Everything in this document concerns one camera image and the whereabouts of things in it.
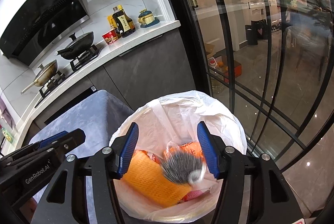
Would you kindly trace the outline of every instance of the black range hood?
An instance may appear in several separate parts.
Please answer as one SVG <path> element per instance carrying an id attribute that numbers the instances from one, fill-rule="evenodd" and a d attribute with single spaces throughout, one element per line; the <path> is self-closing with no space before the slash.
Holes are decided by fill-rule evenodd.
<path id="1" fill-rule="evenodd" d="M 1 35 L 0 49 L 29 66 L 88 18 L 82 0 L 26 0 Z"/>

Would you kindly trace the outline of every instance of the tile floor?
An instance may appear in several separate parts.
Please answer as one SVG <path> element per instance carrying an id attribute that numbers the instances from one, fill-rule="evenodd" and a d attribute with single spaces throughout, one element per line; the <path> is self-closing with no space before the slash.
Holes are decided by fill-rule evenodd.
<path id="1" fill-rule="evenodd" d="M 281 56 L 281 32 L 272 34 L 271 63 L 266 100 L 271 103 L 275 90 L 278 68 Z M 246 46 L 234 52 L 234 60 L 242 64 L 242 75 L 235 80 L 262 96 L 266 74 L 268 42 L 259 40 L 258 45 Z M 297 44 L 290 43 L 287 38 L 287 48 L 284 56 L 283 74 L 280 82 L 275 107 L 292 119 L 297 125 L 301 125 L 309 112 L 320 90 L 323 76 L 327 68 L 325 62 L 322 70 L 322 78 L 318 84 L 320 57 L 305 52 L 301 58 L 299 67 L 297 61 L 300 48 Z M 256 104 L 260 101 L 248 94 L 239 86 L 236 89 L 248 96 Z M 333 111 L 334 106 L 334 76 L 331 76 L 323 99 L 307 127 L 300 135 L 300 140 L 307 145 L 323 126 Z M 213 88 L 214 97 L 228 106 L 229 91 L 224 85 Z M 296 133 L 281 116 L 272 113 L 288 130 Z M 258 116 L 258 110 L 239 95 L 235 96 L 235 115 L 243 125 L 248 137 L 252 135 L 253 127 Z M 252 140 L 255 142 L 260 134 L 266 117 L 260 114 L 258 125 L 253 133 Z M 291 138 L 283 132 L 271 120 L 263 131 L 258 146 L 272 157 L 276 157 L 290 142 Z M 302 149 L 294 143 L 287 152 L 277 161 L 282 168 L 289 163 Z M 285 171 L 284 176 L 295 191 L 297 200 L 306 217 L 313 211 L 322 208 L 334 184 L 334 128 L 332 127 L 323 139 L 298 163 Z"/>

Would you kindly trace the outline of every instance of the glass door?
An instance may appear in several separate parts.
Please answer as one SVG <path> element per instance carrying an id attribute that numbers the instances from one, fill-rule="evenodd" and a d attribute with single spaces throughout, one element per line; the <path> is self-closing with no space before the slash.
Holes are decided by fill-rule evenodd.
<path id="1" fill-rule="evenodd" d="M 184 2 L 211 96 L 239 119 L 249 152 L 280 168 L 308 150 L 333 110 L 332 2 Z"/>

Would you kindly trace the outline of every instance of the frying pan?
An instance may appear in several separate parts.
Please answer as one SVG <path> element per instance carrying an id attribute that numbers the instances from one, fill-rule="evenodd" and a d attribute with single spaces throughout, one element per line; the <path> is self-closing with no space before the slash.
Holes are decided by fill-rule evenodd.
<path id="1" fill-rule="evenodd" d="M 94 32 L 85 33 L 78 38 L 73 33 L 69 38 L 72 39 L 72 42 L 65 49 L 58 50 L 54 54 L 61 55 L 67 60 L 73 60 L 91 47 L 94 41 Z"/>
<path id="2" fill-rule="evenodd" d="M 58 70 L 58 63 L 57 60 L 54 60 L 51 63 L 47 64 L 45 67 L 43 66 L 43 64 L 40 64 L 38 67 L 41 69 L 41 71 L 37 74 L 35 80 L 22 90 L 21 94 L 26 92 L 34 85 L 39 87 L 45 85 L 48 80 L 56 75 Z"/>

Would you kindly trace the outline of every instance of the kitchen countertop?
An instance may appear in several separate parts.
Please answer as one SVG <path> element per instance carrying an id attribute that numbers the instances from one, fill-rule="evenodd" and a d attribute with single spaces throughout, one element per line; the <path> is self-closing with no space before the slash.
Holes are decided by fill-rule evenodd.
<path id="1" fill-rule="evenodd" d="M 122 53 L 127 52 L 140 45 L 141 43 L 146 42 L 152 38 L 155 38 L 163 33 L 166 33 L 170 30 L 178 28 L 181 26 L 178 20 L 173 20 L 170 22 L 160 22 L 157 25 L 154 25 L 149 28 L 138 28 L 135 33 L 126 37 L 120 38 L 116 42 L 107 45 L 105 41 L 101 41 L 96 46 L 101 49 L 99 56 L 90 61 L 87 65 L 82 67 L 77 72 L 73 73 L 70 77 L 68 77 L 65 81 L 63 81 L 54 91 L 52 91 L 36 108 L 34 107 L 36 103 L 39 101 L 41 96 L 38 94 L 34 100 L 30 103 L 24 114 L 22 115 L 22 119 L 17 123 L 17 132 L 14 134 L 13 144 L 10 144 L 8 141 L 5 141 L 5 144 L 2 148 L 2 153 L 7 155 L 22 146 L 23 140 L 28 132 L 28 129 L 32 123 L 32 121 L 48 106 L 50 105 L 59 95 L 64 93 L 67 89 L 69 89 L 72 85 L 74 85 L 77 81 L 97 69 L 98 67 L 104 65 L 106 62 L 111 59 L 121 55 Z"/>

